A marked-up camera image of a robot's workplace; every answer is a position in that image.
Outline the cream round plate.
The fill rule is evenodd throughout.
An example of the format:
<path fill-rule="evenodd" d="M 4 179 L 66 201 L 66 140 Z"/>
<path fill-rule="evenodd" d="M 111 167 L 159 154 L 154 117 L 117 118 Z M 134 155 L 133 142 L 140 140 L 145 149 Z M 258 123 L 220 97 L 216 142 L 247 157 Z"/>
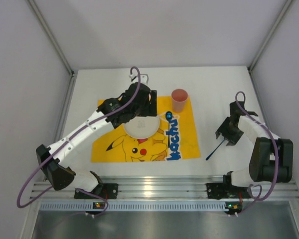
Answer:
<path fill-rule="evenodd" d="M 160 119 L 155 117 L 135 117 L 123 124 L 127 135 L 135 139 L 145 139 L 153 136 L 159 129 Z"/>

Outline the blue metallic fork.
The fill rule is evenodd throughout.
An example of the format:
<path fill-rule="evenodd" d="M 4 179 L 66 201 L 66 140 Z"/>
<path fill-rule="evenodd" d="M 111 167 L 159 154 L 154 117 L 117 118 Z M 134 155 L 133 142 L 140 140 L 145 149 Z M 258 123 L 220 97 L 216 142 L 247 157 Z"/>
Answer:
<path fill-rule="evenodd" d="M 205 158 L 206 161 L 208 161 L 212 155 L 217 151 L 217 149 L 225 142 L 226 139 L 223 139 L 219 145 Z"/>

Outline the blue metallic spoon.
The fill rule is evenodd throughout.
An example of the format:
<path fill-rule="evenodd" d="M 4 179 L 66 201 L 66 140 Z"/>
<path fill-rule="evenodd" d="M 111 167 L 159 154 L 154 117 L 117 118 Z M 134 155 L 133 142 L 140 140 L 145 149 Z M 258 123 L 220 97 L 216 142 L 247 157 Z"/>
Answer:
<path fill-rule="evenodd" d="M 173 119 L 173 114 L 171 111 L 167 111 L 165 113 L 165 118 L 168 121 L 168 132 L 170 131 L 170 122 Z M 170 148 L 170 134 L 168 134 L 168 143 L 167 143 L 168 148 Z"/>

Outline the orange plastic cup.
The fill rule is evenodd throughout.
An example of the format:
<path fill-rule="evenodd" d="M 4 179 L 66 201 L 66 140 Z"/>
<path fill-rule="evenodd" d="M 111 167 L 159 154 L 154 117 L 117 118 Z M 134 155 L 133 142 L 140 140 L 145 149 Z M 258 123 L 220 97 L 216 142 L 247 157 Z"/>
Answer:
<path fill-rule="evenodd" d="M 183 111 L 188 99 L 188 93 L 184 89 L 175 89 L 171 93 L 172 110 L 176 113 Z"/>

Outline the yellow Pikachu cloth placemat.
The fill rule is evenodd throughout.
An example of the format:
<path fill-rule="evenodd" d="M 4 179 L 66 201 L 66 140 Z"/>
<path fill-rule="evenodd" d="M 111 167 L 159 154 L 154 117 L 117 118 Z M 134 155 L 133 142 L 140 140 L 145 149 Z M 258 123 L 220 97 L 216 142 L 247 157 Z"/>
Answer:
<path fill-rule="evenodd" d="M 123 126 L 97 139 L 92 146 L 92 163 L 150 162 L 193 159 L 201 156 L 190 99 L 184 110 L 173 112 L 168 132 L 165 118 L 171 109 L 171 97 L 157 98 L 157 113 L 160 125 L 157 132 L 147 139 L 134 139 L 126 134 Z"/>

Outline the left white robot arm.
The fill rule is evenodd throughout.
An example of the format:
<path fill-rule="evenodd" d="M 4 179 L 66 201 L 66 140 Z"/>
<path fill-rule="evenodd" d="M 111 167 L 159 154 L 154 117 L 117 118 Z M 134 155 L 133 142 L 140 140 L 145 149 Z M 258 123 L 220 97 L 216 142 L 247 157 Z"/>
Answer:
<path fill-rule="evenodd" d="M 58 142 L 36 149 L 42 172 L 56 191 L 68 186 L 87 192 L 102 189 L 103 182 L 93 171 L 73 171 L 70 166 L 86 147 L 135 117 L 157 115 L 157 91 L 145 84 L 133 83 L 117 98 L 103 101 L 92 115 Z"/>

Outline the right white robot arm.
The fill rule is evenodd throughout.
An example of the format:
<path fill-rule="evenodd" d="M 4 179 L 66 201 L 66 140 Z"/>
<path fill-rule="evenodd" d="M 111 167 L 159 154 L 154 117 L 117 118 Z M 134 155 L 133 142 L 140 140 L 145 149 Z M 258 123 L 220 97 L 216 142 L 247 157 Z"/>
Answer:
<path fill-rule="evenodd" d="M 235 146 L 242 136 L 253 144 L 248 167 L 223 176 L 227 193 L 246 192 L 256 182 L 288 183 L 292 179 L 294 145 L 290 139 L 273 134 L 260 122 L 255 112 L 245 111 L 245 102 L 230 103 L 230 116 L 215 132 L 228 146 Z"/>

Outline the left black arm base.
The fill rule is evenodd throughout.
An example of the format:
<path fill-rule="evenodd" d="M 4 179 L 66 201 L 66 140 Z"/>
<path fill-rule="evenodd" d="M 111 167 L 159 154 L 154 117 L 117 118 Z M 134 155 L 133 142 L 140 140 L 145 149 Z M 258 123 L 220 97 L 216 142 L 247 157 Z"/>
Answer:
<path fill-rule="evenodd" d="M 119 185 L 116 183 L 105 183 L 102 186 L 97 186 L 92 192 L 93 195 L 97 195 L 103 199 L 116 199 L 118 195 L 118 187 Z M 95 197 L 89 196 L 85 193 L 82 193 L 78 190 L 75 191 L 74 194 L 75 199 L 95 199 Z"/>

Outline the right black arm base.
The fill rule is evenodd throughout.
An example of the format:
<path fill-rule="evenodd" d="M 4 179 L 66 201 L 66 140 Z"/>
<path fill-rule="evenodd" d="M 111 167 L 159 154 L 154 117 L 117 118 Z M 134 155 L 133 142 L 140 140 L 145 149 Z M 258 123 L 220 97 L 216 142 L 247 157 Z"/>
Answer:
<path fill-rule="evenodd" d="M 245 187 L 236 187 L 225 183 L 207 183 L 208 199 L 250 199 Z"/>

